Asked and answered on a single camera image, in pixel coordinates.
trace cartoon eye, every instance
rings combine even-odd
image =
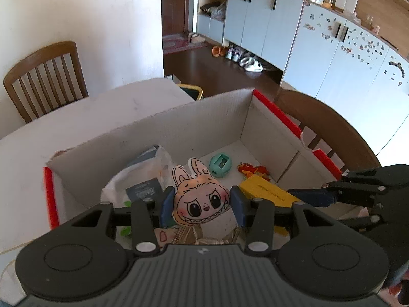
[[[222,204],[222,199],[220,198],[217,190],[214,190],[214,192],[209,195],[209,199],[211,206],[215,209],[217,209]]]
[[[193,202],[187,204],[187,212],[192,217],[199,217],[200,216],[200,214],[202,213],[202,208],[200,207],[197,200],[194,200]]]

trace rabbit ear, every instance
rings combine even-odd
[[[179,186],[182,181],[190,180],[190,175],[182,165],[177,165],[172,169],[172,176],[176,186]]]
[[[190,158],[188,163],[192,172],[194,172],[196,175],[199,176],[202,174],[210,174],[209,169],[199,159]]]

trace toothy mouth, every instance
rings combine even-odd
[[[218,215],[220,215],[224,210],[229,208],[229,204],[228,201],[225,200],[223,206],[221,207],[221,209],[219,211],[217,211],[215,214],[212,214],[209,217],[203,218],[203,219],[191,219],[191,218],[187,218],[183,215],[180,214],[180,217],[188,224],[201,224],[201,223],[206,223],[214,218],[216,218]]]

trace teal pencil sharpener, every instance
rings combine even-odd
[[[210,159],[210,174],[216,178],[224,177],[232,168],[232,160],[225,153],[218,153]]]

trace white logo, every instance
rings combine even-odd
[[[209,250],[207,248],[202,248],[202,249],[198,249],[198,253],[204,255],[208,252]]]

